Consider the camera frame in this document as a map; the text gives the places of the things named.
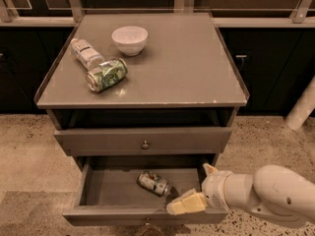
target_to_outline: drawer handle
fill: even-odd
[[[143,149],[148,149],[150,146],[148,145],[148,142],[147,140],[144,140],[143,143],[142,143],[142,148]]]

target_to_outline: white pole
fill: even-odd
[[[302,126],[307,117],[315,109],[315,76],[313,77],[302,96],[285,118],[286,124],[292,129],[297,130]]]

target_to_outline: black cabinet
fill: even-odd
[[[0,29],[1,112],[39,112],[33,97],[71,31]]]
[[[239,113],[286,115],[315,74],[315,30],[220,31],[251,94]]]

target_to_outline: gray tabletop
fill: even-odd
[[[124,26],[149,33],[145,49],[124,56],[111,34]],[[156,108],[243,106],[246,97],[208,14],[86,15],[76,38],[106,60],[121,57],[129,73],[118,85],[92,92],[86,69],[66,50],[39,108]]]

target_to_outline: speckled floor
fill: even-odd
[[[45,115],[0,115],[0,236],[139,235],[139,226],[74,227],[61,213],[73,205],[81,172],[55,142]],[[218,169],[253,173],[288,167],[315,183],[315,119],[298,131],[282,117],[237,116]],[[233,210],[217,225],[160,227],[165,235],[315,236],[315,225],[289,229]]]

